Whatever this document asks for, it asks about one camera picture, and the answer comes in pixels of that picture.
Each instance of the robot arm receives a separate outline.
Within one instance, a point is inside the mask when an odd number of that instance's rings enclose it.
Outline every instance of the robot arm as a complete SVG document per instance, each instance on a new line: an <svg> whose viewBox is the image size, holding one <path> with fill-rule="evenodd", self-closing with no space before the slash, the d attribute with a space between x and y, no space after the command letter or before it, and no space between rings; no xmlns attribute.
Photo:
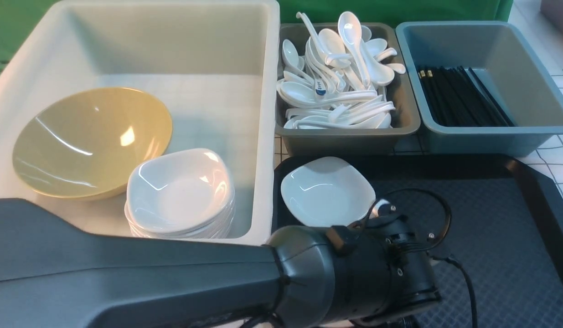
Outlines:
<svg viewBox="0 0 563 328"><path fill-rule="evenodd" d="M202 328L271 312L301 328L437 303L425 255L392 258L384 229L347 254L328 229L300 226L265 246L109 237L0 200L0 327Z"/></svg>

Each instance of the gray tray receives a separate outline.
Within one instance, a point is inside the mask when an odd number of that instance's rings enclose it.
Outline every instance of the gray tray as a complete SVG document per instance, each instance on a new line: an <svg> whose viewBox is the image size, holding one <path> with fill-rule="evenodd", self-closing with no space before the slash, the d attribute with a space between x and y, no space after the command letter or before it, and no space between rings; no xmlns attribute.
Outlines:
<svg viewBox="0 0 563 328"><path fill-rule="evenodd" d="M521 32L500 21L418 21L397 27L432 153L527 156L563 134L563 95ZM516 127L444 127L427 105L417 67L471 67Z"/></svg>
<svg viewBox="0 0 563 328"><path fill-rule="evenodd" d="M380 37L387 40L389 46L400 53L394 30L381 23L363 23L371 29L373 39ZM324 28L336 31L336 23L314 24L317 31ZM289 39L303 55L304 46L309 37L303 24L282 24L279 30L279 79L283 78L283 62L281 60L281 44ZM384 60L383 63L397 62L402 64L403 58L398 55ZM275 106L275 133L283 137L290 155L363 155L387 154L403 137L419 129L421 119L407 74L396 75L387 87L387 99L392 100L396 111L392 114L391 129L285 129L283 126L285 110L288 106L277 96Z"/></svg>

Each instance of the black chopsticks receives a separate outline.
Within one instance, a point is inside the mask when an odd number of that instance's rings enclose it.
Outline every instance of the black chopsticks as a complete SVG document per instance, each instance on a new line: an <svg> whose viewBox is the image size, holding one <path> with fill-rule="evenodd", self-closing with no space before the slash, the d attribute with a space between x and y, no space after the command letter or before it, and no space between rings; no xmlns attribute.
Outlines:
<svg viewBox="0 0 563 328"><path fill-rule="evenodd" d="M433 119L446 127L513 127L514 122L471 68L419 67Z"/></svg>

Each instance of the cable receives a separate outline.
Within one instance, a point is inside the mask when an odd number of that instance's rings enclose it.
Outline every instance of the cable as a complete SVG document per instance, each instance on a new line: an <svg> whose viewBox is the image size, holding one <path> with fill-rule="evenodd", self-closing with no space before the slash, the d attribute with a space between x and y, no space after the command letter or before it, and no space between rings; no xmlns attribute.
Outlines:
<svg viewBox="0 0 563 328"><path fill-rule="evenodd" d="M260 316L254 316L248 321L246 321L244 324L242 324L239 328L254 328L258 324L265 322L269 322L271 326L273 326L273 328L283 328L283 324L281 323L281 321L277 318L277 316L271 313L266 313Z"/></svg>
<svg viewBox="0 0 563 328"><path fill-rule="evenodd" d="M472 284L470 275L467 274L467 271L463 267L462 263L456 260L453 255L450 255L444 259L436 256L429 256L429 257L431 257L431 259L434 259L436 261L444 261L445 263L451 264L462 272L464 276L465 284L467 285L467 292L470 295L471 326L472 328L478 328L478 310L477 310L477 304L475 302L474 285Z"/></svg>
<svg viewBox="0 0 563 328"><path fill-rule="evenodd" d="M441 242L444 241L445 237L448 235L449 229L451 227L451 224L452 224L452 208L450 207L448 201L446 201L444 199L444 197L442 197L441 195L434 193L433 191L426 190L426 189L420 189L420 188L396 189L396 190L389 191L388 193L385 193L382 197L377 197L377 200L375 200L373 202L373 204L371 205L371 208L369 208L367 214L361 220L361 229L360 229L360 232L358 233L358 236L356 236L356 238L358 239L362 235L364 230L367 228L367 223L368 223L368 220L370 220L370 218L371 218L372 210L379 203L379 201L381 201L381 199L383 199L383 197L387 197L388 195L393 195L395 193L400 193L402 191L415 191L417 193L423 193L423 194L429 195L429 196L433 197L434 199L436 199L436 201L438 201L438 203L441 205L441 207L444 208L444 213L445 213L444 221L445 221L445 223L444 223L443 229L439 232L439 234L436 237L433 238L433 243L431 243L429 245L426 245L426 244L423 244L423 243L417 243L417 242L402 242L402 243L396 244L396 247L400 247L400 250L404 251L406 253L412 253L412 252L418 252L418 251L429 251L430 249L433 249L433 248L439 246L441 244Z"/></svg>

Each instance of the green backdrop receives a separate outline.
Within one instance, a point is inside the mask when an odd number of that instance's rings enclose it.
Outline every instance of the green backdrop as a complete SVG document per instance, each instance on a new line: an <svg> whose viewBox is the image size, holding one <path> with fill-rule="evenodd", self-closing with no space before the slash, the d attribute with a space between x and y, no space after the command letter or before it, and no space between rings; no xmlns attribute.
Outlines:
<svg viewBox="0 0 563 328"><path fill-rule="evenodd" d="M12 58L28 34L57 0L0 0L0 60ZM278 0L281 22L298 22L295 13L314 23L337 21L350 10L360 21L396 27L404 21L507 21L512 0Z"/></svg>

